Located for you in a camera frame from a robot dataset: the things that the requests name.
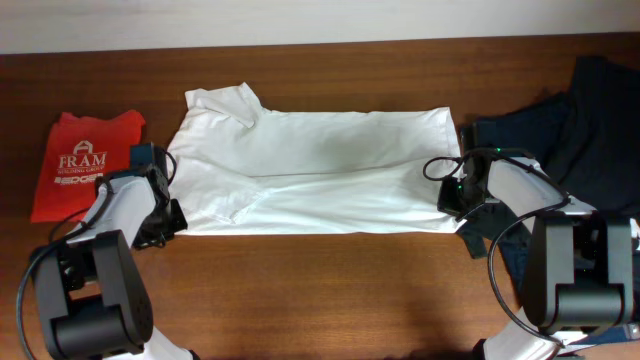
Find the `white printed t-shirt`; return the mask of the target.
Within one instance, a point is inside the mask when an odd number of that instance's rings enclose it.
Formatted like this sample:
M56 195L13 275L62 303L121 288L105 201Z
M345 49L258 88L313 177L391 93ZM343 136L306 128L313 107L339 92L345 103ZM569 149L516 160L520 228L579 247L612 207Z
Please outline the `white printed t-shirt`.
M241 84L185 95L170 192L191 236L452 233L437 208L460 153L448 108L280 112Z

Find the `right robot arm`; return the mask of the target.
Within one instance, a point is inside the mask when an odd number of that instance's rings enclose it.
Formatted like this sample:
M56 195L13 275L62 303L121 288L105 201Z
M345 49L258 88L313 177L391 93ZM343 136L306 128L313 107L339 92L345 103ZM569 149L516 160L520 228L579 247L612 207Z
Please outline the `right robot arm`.
M491 242L490 277L500 241L519 226L531 234L521 308L512 311L491 280L510 321L475 345L475 358L562 358L573 344L630 323L635 304L629 219L605 215L570 195L522 149L478 147L446 160L451 170L435 179L441 185L439 211L463 220L500 202L516 217Z

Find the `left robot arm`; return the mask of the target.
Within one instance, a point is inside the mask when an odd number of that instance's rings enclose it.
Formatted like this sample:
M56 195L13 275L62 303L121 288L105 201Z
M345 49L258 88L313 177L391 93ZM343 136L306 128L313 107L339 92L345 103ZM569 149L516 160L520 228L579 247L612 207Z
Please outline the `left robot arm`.
M165 247L187 228L169 193L176 169L165 149L133 146L127 169L96 180L96 200L82 211L82 220L33 251L16 296L16 323L24 326L24 293L32 284L52 358L196 358L155 327L132 256L135 250Z

